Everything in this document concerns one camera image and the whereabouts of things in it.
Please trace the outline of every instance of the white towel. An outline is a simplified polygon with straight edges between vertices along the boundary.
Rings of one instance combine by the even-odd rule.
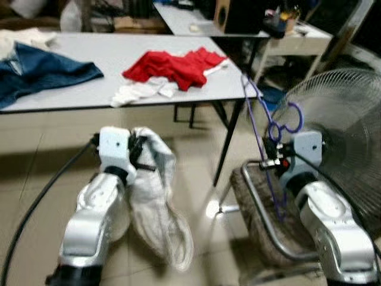
[[[111,100],[112,107],[121,107],[140,98],[153,97],[156,94],[172,97],[179,90],[176,82],[169,82],[166,77],[151,77],[147,82],[134,82],[128,80],[126,85],[119,88]]]
[[[0,60],[7,58],[12,53],[14,42],[49,50],[48,43],[56,37],[57,33],[43,33],[38,28],[20,31],[0,30]]]
[[[186,271],[193,259],[193,239],[185,218],[173,207],[170,184],[176,158],[161,138],[148,128],[135,128],[146,136],[138,163],[155,166],[156,171],[137,170],[129,187],[132,224],[143,240],[169,265]]]

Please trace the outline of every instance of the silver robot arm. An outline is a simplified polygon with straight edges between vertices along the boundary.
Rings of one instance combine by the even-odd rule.
[[[130,132],[105,127],[99,134],[98,174],[79,193],[60,248],[58,267],[47,285],[99,285],[110,241],[129,225],[126,186],[136,169],[130,162]]]
[[[277,146],[278,159],[282,149]],[[292,150],[318,166],[322,137],[302,132],[288,144]],[[303,225],[312,236],[320,264],[329,285],[378,284],[373,243],[354,220],[351,206],[331,186],[317,179],[317,171],[297,156],[287,157],[289,167],[280,175],[280,184],[295,196]]]

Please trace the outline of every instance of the denim cloth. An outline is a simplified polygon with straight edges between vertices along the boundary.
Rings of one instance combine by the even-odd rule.
[[[24,95],[103,77],[94,63],[79,63],[52,52],[15,43],[13,55],[0,61],[0,109]]]

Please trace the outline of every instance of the clutter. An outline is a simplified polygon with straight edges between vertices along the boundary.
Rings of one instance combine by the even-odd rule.
[[[14,49],[15,41],[39,49],[49,50],[47,44],[57,37],[57,33],[42,33],[38,28],[10,31],[0,30],[0,60]]]
[[[286,11],[267,10],[267,17],[264,19],[264,31],[269,33],[272,37],[280,39],[285,36],[285,33],[293,31],[297,19],[300,17],[300,10],[297,7],[288,9]]]
[[[0,108],[24,95],[76,85],[97,77],[103,77],[103,73],[94,63],[80,63],[16,43],[13,52],[0,61]]]
[[[44,8],[48,0],[13,0],[11,8],[26,19],[35,18]]]
[[[209,76],[220,69],[225,69],[228,66],[228,59],[222,61],[219,65],[204,71],[204,76]],[[153,97],[154,95],[162,95],[171,98],[179,86],[176,82],[169,82],[166,77],[153,76],[145,83],[134,82],[129,80],[126,85],[119,88],[118,92],[111,100],[112,107],[121,107],[140,98]]]
[[[263,94],[263,100],[266,104],[266,107],[271,112],[276,109],[277,105],[286,95],[286,92],[272,86],[262,86],[260,87],[260,90]]]
[[[195,8],[195,3],[190,0],[178,0],[177,7],[180,9],[193,11],[193,9]]]
[[[180,90],[187,91],[190,86],[202,87],[207,82],[204,71],[225,59],[205,48],[191,51],[184,57],[149,51],[122,75],[137,82],[146,82],[151,76],[164,76],[171,82],[177,82]]]
[[[131,17],[116,17],[115,32],[132,34],[164,34],[167,33],[165,23],[160,18],[135,19]]]
[[[193,259],[193,239],[185,218],[173,207],[171,182],[176,158],[164,141],[148,128],[135,128],[145,136],[138,163],[156,170],[137,170],[131,185],[132,224],[140,237],[169,265],[188,270]]]

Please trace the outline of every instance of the fan grille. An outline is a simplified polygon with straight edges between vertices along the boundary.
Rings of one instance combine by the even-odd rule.
[[[300,83],[273,114],[278,122],[296,126],[288,101],[302,108],[303,130],[323,134],[321,168],[355,201],[371,234],[381,233],[381,76],[340,69]]]

